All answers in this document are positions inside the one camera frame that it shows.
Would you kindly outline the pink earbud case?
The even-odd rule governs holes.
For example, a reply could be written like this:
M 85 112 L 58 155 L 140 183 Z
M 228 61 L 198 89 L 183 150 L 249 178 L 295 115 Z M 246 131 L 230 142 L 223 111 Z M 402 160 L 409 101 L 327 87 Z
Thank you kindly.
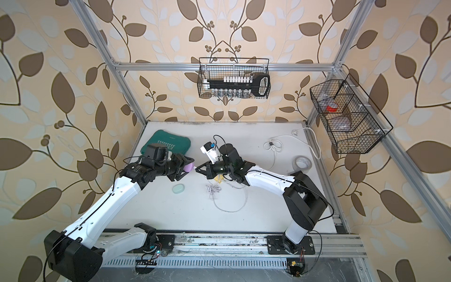
M 191 172 L 194 169 L 194 163 L 187 164 L 183 169 L 187 173 Z

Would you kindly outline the yellow charger plug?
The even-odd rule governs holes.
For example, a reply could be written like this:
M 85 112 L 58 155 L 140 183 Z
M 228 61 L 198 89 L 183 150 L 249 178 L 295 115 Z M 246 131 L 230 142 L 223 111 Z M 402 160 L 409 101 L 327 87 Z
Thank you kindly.
M 224 182 L 224 176 L 223 176 L 223 175 L 218 175 L 218 176 L 216 176 L 216 177 L 214 178 L 214 180 L 215 180 L 217 183 L 223 183 L 223 182 Z

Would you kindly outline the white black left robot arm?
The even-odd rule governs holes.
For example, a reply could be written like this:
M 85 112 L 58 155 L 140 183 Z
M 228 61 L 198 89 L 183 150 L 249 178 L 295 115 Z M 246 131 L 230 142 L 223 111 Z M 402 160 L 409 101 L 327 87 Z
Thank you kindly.
M 194 166 L 194 159 L 170 153 L 165 145 L 152 143 L 144 155 L 119 172 L 111 188 L 64 231 L 52 231 L 44 240 L 49 268 L 72 282 L 88 282 L 107 262 L 131 250 L 157 250 L 156 229 L 138 223 L 111 239 L 100 240 L 107 225 L 122 208 L 155 178 L 181 180 Z

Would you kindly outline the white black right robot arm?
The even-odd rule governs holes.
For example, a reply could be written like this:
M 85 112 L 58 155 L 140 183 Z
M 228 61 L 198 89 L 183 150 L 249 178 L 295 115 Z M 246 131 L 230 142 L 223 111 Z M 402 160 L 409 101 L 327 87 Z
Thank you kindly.
M 230 143 L 218 148 L 216 144 L 207 142 L 200 150 L 209 160 L 196 168 L 196 172 L 207 179 L 226 175 L 236 183 L 261 188 L 284 199 L 292 221 L 282 235 L 281 245 L 286 252 L 299 254 L 301 241 L 313 231 L 330 207 L 314 182 L 301 171 L 289 176 L 280 175 L 245 161 Z

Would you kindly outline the mint green earbud case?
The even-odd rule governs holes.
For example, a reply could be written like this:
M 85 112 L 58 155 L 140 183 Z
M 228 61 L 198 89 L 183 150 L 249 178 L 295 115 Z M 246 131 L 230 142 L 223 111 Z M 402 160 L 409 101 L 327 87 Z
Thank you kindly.
M 174 194 L 176 194 L 176 195 L 177 195 L 177 194 L 180 194 L 180 193 L 183 193 L 184 190 L 185 190 L 184 184 L 176 184 L 176 185 L 174 185 L 173 188 L 172 188 L 172 192 L 173 192 Z

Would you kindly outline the green plastic tool case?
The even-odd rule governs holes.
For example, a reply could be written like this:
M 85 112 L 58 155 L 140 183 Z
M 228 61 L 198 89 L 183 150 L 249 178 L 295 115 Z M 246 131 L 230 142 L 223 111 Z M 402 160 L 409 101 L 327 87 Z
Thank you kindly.
M 158 143 L 165 145 L 172 153 L 185 155 L 191 147 L 191 141 L 184 136 L 174 135 L 164 130 L 157 130 L 152 137 L 142 146 L 140 152 L 143 155 L 149 144 Z

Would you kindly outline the black box on table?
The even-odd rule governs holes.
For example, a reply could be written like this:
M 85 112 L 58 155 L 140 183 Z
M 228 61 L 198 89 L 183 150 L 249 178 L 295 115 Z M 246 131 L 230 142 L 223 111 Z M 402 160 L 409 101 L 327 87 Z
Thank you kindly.
M 302 176 L 302 175 L 303 175 L 303 172 L 302 172 L 302 171 L 293 172 L 293 173 L 291 174 L 291 176 L 293 176 L 293 177 L 298 177 L 298 176 Z

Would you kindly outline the white tape roll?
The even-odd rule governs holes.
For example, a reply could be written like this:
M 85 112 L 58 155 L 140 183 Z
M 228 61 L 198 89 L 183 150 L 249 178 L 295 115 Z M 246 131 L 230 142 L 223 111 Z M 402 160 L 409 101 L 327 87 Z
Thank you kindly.
M 312 161 L 306 156 L 296 156 L 292 166 L 294 170 L 308 171 L 312 168 Z

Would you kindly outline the red object in basket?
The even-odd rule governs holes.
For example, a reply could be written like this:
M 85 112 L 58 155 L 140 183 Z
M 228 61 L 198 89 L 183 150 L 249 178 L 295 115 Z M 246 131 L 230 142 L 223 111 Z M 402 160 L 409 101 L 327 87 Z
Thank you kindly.
M 328 112 L 328 113 L 336 113 L 337 110 L 338 110 L 338 108 L 339 108 L 339 106 L 338 106 L 335 102 L 333 102 L 333 103 L 329 103 L 329 104 L 326 106 L 325 110 L 326 110 L 326 112 Z

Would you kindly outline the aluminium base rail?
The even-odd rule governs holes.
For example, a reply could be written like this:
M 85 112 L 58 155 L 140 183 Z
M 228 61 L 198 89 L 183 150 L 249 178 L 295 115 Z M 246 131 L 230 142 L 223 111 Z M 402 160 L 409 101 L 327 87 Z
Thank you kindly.
M 310 233 L 298 253 L 284 250 L 279 233 L 189 233 L 161 231 L 158 255 L 132 250 L 109 260 L 103 267 L 145 267 L 150 260 L 157 268 L 285 269 L 304 261 L 307 267 L 325 259 L 359 262 L 367 258 L 357 235 Z

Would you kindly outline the black socket set rail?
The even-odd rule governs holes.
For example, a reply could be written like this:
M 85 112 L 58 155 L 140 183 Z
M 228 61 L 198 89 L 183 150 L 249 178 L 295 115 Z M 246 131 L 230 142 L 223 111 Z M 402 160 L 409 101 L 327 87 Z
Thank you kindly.
M 229 98 L 266 98 L 271 89 L 269 74 L 250 73 L 243 76 L 223 76 L 222 78 L 198 81 L 199 95 L 211 93 L 213 96 Z

